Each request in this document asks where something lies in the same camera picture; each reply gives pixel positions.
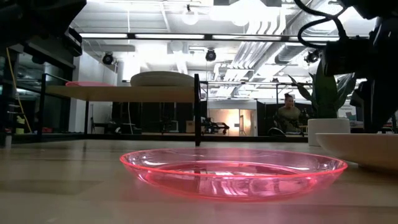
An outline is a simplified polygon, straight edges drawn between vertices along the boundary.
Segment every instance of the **black cable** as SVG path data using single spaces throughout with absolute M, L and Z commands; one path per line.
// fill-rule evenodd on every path
M 340 16 L 342 13 L 345 12 L 345 10 L 347 10 L 347 8 L 342 9 L 339 13 L 337 13 L 335 15 L 335 17 L 337 18 L 338 16 Z M 308 24 L 305 24 L 303 27 L 300 28 L 300 30 L 298 30 L 298 34 L 297 34 L 298 41 L 301 44 L 303 44 L 304 46 L 306 46 L 306 47 L 311 47 L 311 48 L 315 48 L 315 49 L 324 48 L 324 45 L 311 44 L 311 43 L 307 42 L 306 40 L 303 39 L 302 34 L 304 33 L 304 31 L 306 29 L 308 29 L 308 28 L 310 28 L 312 26 L 315 26 L 315 25 L 318 25 L 318 24 L 322 24 L 324 22 L 329 22 L 329 21 L 331 21 L 330 18 L 323 18 L 323 19 L 315 20 L 315 21 L 309 22 Z M 343 32 L 339 31 L 338 34 L 339 34 L 340 39 L 347 39 L 348 38 L 344 28 L 343 28 Z
M 338 19 L 338 17 L 340 15 L 342 15 L 342 13 L 345 12 L 345 10 L 347 10 L 347 8 L 343 8 L 339 13 L 335 14 L 335 15 L 331 15 L 325 12 L 320 12 L 320 11 L 316 11 L 314 9 L 310 9 L 309 7 L 307 7 L 301 0 L 294 0 L 294 2 L 296 3 L 296 5 L 298 5 L 299 8 L 301 8 L 303 11 L 312 14 L 314 16 L 323 16 L 325 17 L 324 19 L 319 19 L 316 21 L 312 21 L 309 22 L 308 24 L 305 24 L 299 31 L 297 34 L 298 37 L 298 41 L 303 44 L 304 46 L 307 47 L 312 47 L 312 48 L 316 48 L 316 49 L 320 49 L 323 48 L 323 45 L 317 45 L 317 44 L 311 44 L 307 41 L 305 41 L 302 37 L 303 32 L 310 28 L 311 26 L 315 26 L 324 22 L 328 22 L 328 21 L 333 21 L 336 24 L 337 30 L 338 30 L 338 35 L 340 37 L 340 39 L 347 39 L 347 34 L 346 31 L 344 30 L 343 24 L 341 23 L 341 21 Z
M 330 19 L 328 19 L 328 18 L 323 18 L 323 19 L 319 19 L 319 20 L 312 21 L 312 22 L 309 22 L 309 23 L 305 24 L 303 27 L 301 27 L 301 28 L 298 30 L 298 34 L 297 34 L 298 41 L 299 41 L 302 45 L 304 45 L 304 46 L 306 46 L 306 47 L 311 47 L 311 48 L 314 48 L 314 49 L 322 49 L 322 48 L 324 48 L 324 47 L 325 47 L 324 45 L 311 44 L 311 43 L 307 42 L 306 40 L 304 40 L 304 39 L 303 39 L 303 33 L 304 33 L 304 31 L 305 31 L 306 29 L 308 29 L 308 28 L 310 28 L 310 27 L 312 27 L 312 26 L 315 26 L 315 25 L 318 25 L 318 24 L 321 24 L 321 23 L 324 23 L 324 22 L 328 22 L 328 21 L 330 21 Z

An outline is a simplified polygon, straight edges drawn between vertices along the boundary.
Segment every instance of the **pink plastic plate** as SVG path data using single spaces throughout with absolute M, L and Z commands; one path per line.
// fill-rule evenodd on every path
M 331 185 L 341 160 L 240 148 L 156 149 L 120 158 L 140 180 L 180 195 L 234 201 L 292 198 Z

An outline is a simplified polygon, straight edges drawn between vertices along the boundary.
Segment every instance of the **ceiling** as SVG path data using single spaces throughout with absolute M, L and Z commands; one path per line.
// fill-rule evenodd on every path
M 301 13 L 293 0 L 282 0 L 282 7 L 267 7 L 260 0 L 234 2 L 220 6 L 222 0 L 201 1 L 136 1 L 136 0 L 88 0 L 71 26 L 80 33 L 183 33 L 183 34 L 269 34 L 297 35 L 309 21 L 318 19 Z M 311 8 L 334 14 L 340 6 L 330 1 L 312 0 Z M 374 21 L 365 21 L 349 9 L 340 19 L 348 35 L 367 35 Z M 305 35 L 336 35 L 334 24 L 316 26 Z M 184 40 L 86 40 L 84 50 L 101 60 L 105 52 L 114 52 L 119 61 L 139 67 L 124 74 L 125 79 L 136 72 L 149 70 L 173 70 L 182 73 L 200 73 L 202 80 L 290 82 L 287 74 L 300 82 L 311 82 L 303 62 L 309 49 L 298 44 L 248 43 L 236 41 Z M 207 49 L 214 49 L 217 58 L 207 62 Z M 274 87 L 258 85 L 212 85 L 210 97 L 275 98 Z M 286 87 L 280 91 L 295 94 L 297 90 Z

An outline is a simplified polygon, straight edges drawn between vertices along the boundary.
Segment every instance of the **person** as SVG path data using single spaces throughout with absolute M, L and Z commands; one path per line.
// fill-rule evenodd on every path
M 285 94 L 285 106 L 278 109 L 277 115 L 280 118 L 282 130 L 286 132 L 299 132 L 298 121 L 300 110 L 294 106 L 293 96 Z

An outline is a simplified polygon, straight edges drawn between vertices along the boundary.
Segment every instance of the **shelf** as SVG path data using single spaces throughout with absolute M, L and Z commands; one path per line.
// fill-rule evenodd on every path
M 84 101 L 192 103 L 193 87 L 47 86 L 46 92 Z

